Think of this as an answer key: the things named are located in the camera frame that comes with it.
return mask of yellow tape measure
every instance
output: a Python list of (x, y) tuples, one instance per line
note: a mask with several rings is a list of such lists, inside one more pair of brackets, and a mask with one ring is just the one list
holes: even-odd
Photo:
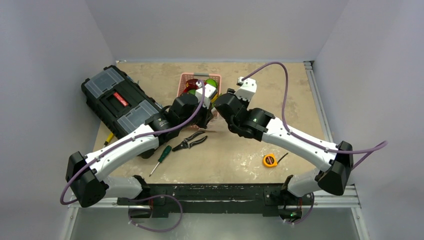
[(278, 161), (277, 161), (277, 159), (276, 159), (276, 156), (274, 155), (274, 154), (267, 154), (267, 155), (265, 155), (264, 157), (263, 157), (263, 160), (262, 160), (262, 163), (263, 163), (263, 165), (265, 165), (265, 167), (267, 167), (267, 168), (273, 168), (273, 167), (276, 167), (277, 165), (278, 165), (278, 163), (285, 157), (285, 156), (287, 156), (287, 154), (289, 154), (289, 153), (286, 153), (286, 154), (284, 154)]

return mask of plastic basket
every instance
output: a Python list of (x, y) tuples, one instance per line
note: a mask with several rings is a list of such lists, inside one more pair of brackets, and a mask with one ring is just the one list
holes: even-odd
[[(218, 83), (218, 95), (221, 94), (221, 82), (222, 82), (222, 77), (219, 74), (212, 74), (212, 73), (196, 73), (196, 72), (183, 72), (181, 74), (181, 77), (179, 78), (179, 84), (178, 84), (178, 91), (176, 93), (176, 96), (179, 97), (184, 89), (186, 89), (186, 82), (190, 79), (199, 79), (199, 80), (207, 80), (207, 79), (213, 79)], [(214, 118), (218, 117), (218, 112), (215, 111), (213, 113)], [(196, 125), (190, 126), (190, 127), (186, 127), (185, 129), (188, 130), (198, 130), (199, 127)]]

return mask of table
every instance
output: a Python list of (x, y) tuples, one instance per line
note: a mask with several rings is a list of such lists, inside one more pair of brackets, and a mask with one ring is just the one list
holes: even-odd
[[(118, 63), (117, 66), (138, 82), (145, 93), (163, 106), (172, 104), (177, 96), (180, 75), (183, 72), (220, 74), (221, 90), (237, 89), (237, 78), (246, 76), (264, 62), (166, 62), (166, 63)], [(285, 116), (288, 124), (316, 138), (324, 139), (320, 118), (303, 63), (286, 63), (289, 89)], [(285, 87), (284, 71), (271, 65), (255, 74), (257, 92), (249, 108), (262, 108), (281, 118), (281, 105)], [(94, 150), (103, 146), (110, 131), (101, 123)], [(302, 174), (314, 168), (297, 155), (289, 153), (277, 167), (262, 164), (266, 154), (273, 153), (279, 159), (288, 151), (264, 142), (245, 139), (231, 133), (227, 125), (207, 132), (206, 142), (191, 149), (171, 154), (159, 165), (151, 177), (166, 145), (175, 147), (193, 132), (183, 130), (178, 137), (159, 147), (149, 159), (135, 157), (117, 168), (111, 176), (140, 175), (147, 183), (282, 183), (288, 175)]]

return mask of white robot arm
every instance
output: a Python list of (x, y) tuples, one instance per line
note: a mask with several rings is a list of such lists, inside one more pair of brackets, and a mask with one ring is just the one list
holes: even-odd
[[(247, 109), (257, 89), (254, 79), (239, 77), (237, 85), (240, 86), (237, 91), (229, 88), (215, 102), (215, 108), (228, 123), (228, 129), (240, 137), (284, 148), (316, 166), (302, 175), (289, 176), (286, 190), (296, 197), (318, 190), (342, 195), (352, 170), (353, 157), (329, 150), (351, 151), (352, 146), (344, 141), (338, 145), (327, 142), (291, 126), (288, 126), (290, 131), (286, 131), (282, 120), (272, 113), (261, 108)], [(296, 138), (292, 133), (324, 146), (325, 150)]]

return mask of gray floor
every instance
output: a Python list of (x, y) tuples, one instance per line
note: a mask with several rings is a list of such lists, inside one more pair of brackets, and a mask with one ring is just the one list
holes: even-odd
[[(140, 224), (163, 229), (172, 226), (178, 214), (169, 218), (145, 219)], [(81, 208), (75, 220), (72, 240), (359, 240), (350, 208), (317, 208), (308, 219), (287, 226), (279, 217), (259, 214), (184, 214), (176, 229), (149, 232), (128, 224), (127, 209)]]

